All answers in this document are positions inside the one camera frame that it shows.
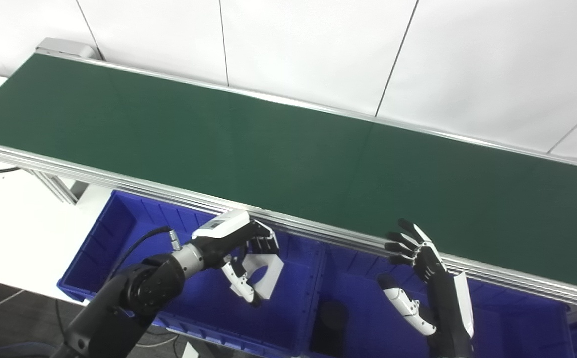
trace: aluminum frame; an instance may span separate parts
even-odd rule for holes
[[[174,186],[137,179],[90,166],[26,152],[24,150],[12,149],[2,145],[0,145],[0,161],[25,166],[44,173],[53,173],[76,181],[134,193],[211,214],[220,214],[230,209],[243,209],[249,211],[253,218],[289,233],[382,257],[388,255],[388,252],[384,250],[384,243],[386,242],[384,238],[340,229],[338,227],[276,213],[239,202],[175,188]],[[450,272],[465,271],[468,277],[478,279],[479,281],[513,288],[522,292],[556,299],[577,306],[577,286],[575,285],[518,272],[516,270],[496,267],[450,254],[442,254],[442,256]]]
[[[93,66],[113,68],[116,70],[138,73],[141,75],[157,77],[160,79],[173,80],[186,84],[192,84],[195,86],[202,86],[204,88],[227,91],[229,93],[246,95],[248,97],[267,100],[279,104],[286,104],[290,106],[313,109],[316,111],[322,111],[334,115],[347,116],[349,118],[355,118],[358,120],[365,120],[368,122],[391,125],[393,127],[398,127],[416,132],[422,132],[425,134],[432,134],[434,136],[480,145],[483,147],[506,150],[509,152],[515,152],[527,156],[538,157],[541,159],[548,159],[561,163],[567,163],[570,165],[577,165],[577,159],[555,156],[552,154],[536,152],[534,150],[529,149],[507,146],[500,143],[494,143],[492,141],[479,140],[477,138],[460,136],[450,132],[437,131],[435,129],[430,129],[427,127],[407,124],[397,120],[388,120],[385,118],[368,116],[360,113],[344,111],[342,109],[330,108],[326,106],[320,106],[318,104],[302,102],[300,100],[287,99],[275,95],[269,95],[266,93],[258,93],[249,90],[230,88],[227,86],[211,84],[198,80],[166,75],[163,73],[157,73],[149,70],[142,70],[139,68],[133,68],[131,66],[123,66],[119,64],[107,63],[105,61],[100,61],[98,59],[79,57],[78,55],[70,55],[64,52],[52,52],[48,51],[47,49],[39,49],[37,50],[36,53],[52,57],[59,57],[62,59],[68,59],[70,61],[77,61],[80,63],[87,63]],[[384,242],[386,241],[384,238],[378,238],[376,236],[357,233],[345,229],[339,229],[338,227],[333,227],[318,222],[313,222],[311,220],[305,220],[302,218],[293,217],[290,215],[284,215],[281,213],[276,213],[274,211],[268,211],[254,206],[249,206],[234,201],[220,199],[218,197],[213,197],[210,195],[204,195],[202,193],[191,192],[189,190],[183,190],[180,188],[175,188],[173,186],[163,185],[160,183],[155,183],[144,179],[137,179],[134,177],[121,175],[106,170],[100,170],[89,166],[79,165],[77,163],[70,163],[68,161],[63,161],[61,159],[42,156],[39,154],[34,154],[19,149],[13,149],[2,145],[0,145],[0,161],[3,161],[5,163],[11,163],[13,165],[24,166],[26,168],[30,168],[33,171],[41,173],[51,173],[52,175],[60,175],[62,177],[80,181],[82,183],[90,183],[100,186],[106,186],[107,188],[121,190],[123,192],[135,193],[136,195],[142,195],[144,197],[149,197],[152,199],[169,202],[180,206],[197,209],[200,211],[204,211],[206,213],[219,214],[229,209],[244,209],[249,211],[252,217],[257,218],[263,222],[266,222],[267,224],[270,224],[270,226],[282,229],[289,233],[307,236],[310,238],[314,238],[316,240],[320,240],[322,242],[332,243],[334,245],[340,245],[343,247],[348,247],[350,249],[355,249],[362,252],[368,252],[370,254],[376,254],[378,256],[387,255],[387,252],[384,250]],[[468,274],[468,277],[478,279],[480,281],[493,283],[496,285],[500,285],[502,287],[513,288],[523,292],[528,292],[530,294],[541,295],[543,297],[556,299],[558,301],[566,302],[577,306],[577,286],[575,285],[570,285],[568,283],[562,283],[559,281],[542,278],[531,274],[525,274],[523,272],[518,272],[516,270],[496,267],[494,265],[488,265],[486,263],[480,263],[470,259],[464,259],[457,256],[453,256],[450,254],[442,254],[442,255],[443,258],[445,259],[445,263],[448,269],[451,272],[465,271]]]

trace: robotic hand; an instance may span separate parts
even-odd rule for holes
[[[410,265],[428,285],[430,307],[412,300],[390,274],[377,277],[379,286],[397,311],[427,338],[432,358],[470,358],[474,333],[472,305],[466,274],[448,273],[432,240],[419,227],[400,219],[406,233],[388,233],[384,245],[395,265]]]
[[[277,253],[278,249],[273,230],[250,220],[242,210],[215,217],[182,246],[168,227],[150,233],[167,231],[175,242],[174,251],[150,256],[116,275],[112,271],[98,294],[65,329],[65,340],[52,358],[124,358],[191,276],[227,264],[237,267],[238,261],[234,263],[229,254],[237,248],[244,250],[241,257],[248,245],[254,252]]]

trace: robot finger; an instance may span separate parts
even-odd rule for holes
[[[386,237],[388,238],[388,240],[392,240],[393,242],[398,242],[405,245],[408,249],[412,251],[419,248],[419,243],[406,234],[390,232],[386,234]]]
[[[421,229],[419,229],[419,227],[412,222],[409,222],[404,218],[400,218],[398,220],[398,224],[402,229],[407,231],[411,238],[414,238],[418,244],[422,244],[426,239],[430,240],[428,236],[423,234],[423,231],[421,231]]]
[[[403,254],[395,253],[388,256],[388,261],[393,265],[413,265],[414,259]]]
[[[414,257],[414,251],[400,242],[387,242],[384,244],[384,249],[403,254],[409,258]]]
[[[422,335],[430,336],[437,331],[432,311],[419,301],[410,299],[407,292],[398,287],[397,281],[390,274],[378,275],[377,283],[395,309]]]

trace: black cable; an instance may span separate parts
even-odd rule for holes
[[[63,329],[63,320],[61,320],[61,312],[59,311],[59,300],[54,299],[54,311],[56,311],[56,320],[59,323],[59,329],[61,329],[61,336],[63,336],[63,341],[65,342],[65,330]]]
[[[173,340],[173,355],[175,355],[176,358],[180,358],[180,356],[178,355],[178,351],[176,351],[176,342],[178,341],[178,337],[176,337],[176,339]]]
[[[52,355],[56,347],[44,342],[21,342],[0,346],[0,358],[46,357]]]
[[[129,247],[129,249],[127,249],[127,251],[125,251],[122,254],[122,256],[120,256],[120,258],[118,258],[118,260],[116,261],[116,263],[112,267],[111,271],[109,272],[109,276],[107,276],[107,279],[105,279],[105,282],[106,283],[109,282],[109,280],[112,277],[114,277],[114,275],[116,274],[116,271],[118,271],[118,268],[120,267],[120,265],[122,265],[122,263],[125,261],[125,259],[127,259],[129,254],[131,254],[132,251],[134,251],[136,249],[136,247],[138,247],[138,245],[140,245],[143,241],[154,236],[155,234],[168,233],[170,231],[171,231],[171,228],[169,226],[156,227],[155,229],[149,231],[147,234],[144,234],[143,236],[141,236],[141,238],[136,240],[135,243],[132,243],[132,245]]]
[[[152,336],[177,335],[177,333],[173,333],[173,332],[155,333],[155,332],[150,332],[149,330],[145,331],[145,333],[147,333],[148,335],[152,335]]]
[[[0,169],[0,173],[14,172],[15,170],[20,170],[20,169],[21,168],[18,166],[13,166],[12,168]]]

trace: floor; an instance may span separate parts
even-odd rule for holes
[[[20,291],[0,285],[0,301]],[[0,305],[0,346],[18,342],[43,342],[58,347],[63,341],[59,321],[56,315],[56,300],[43,295],[24,291]],[[82,306],[58,301],[58,308],[63,325],[66,326],[82,309]],[[139,344],[154,345],[176,337],[165,329],[151,327]],[[177,339],[156,347],[135,347],[130,358],[180,358],[188,340],[202,353],[202,358],[248,358],[251,355],[234,351],[213,344],[179,336]]]

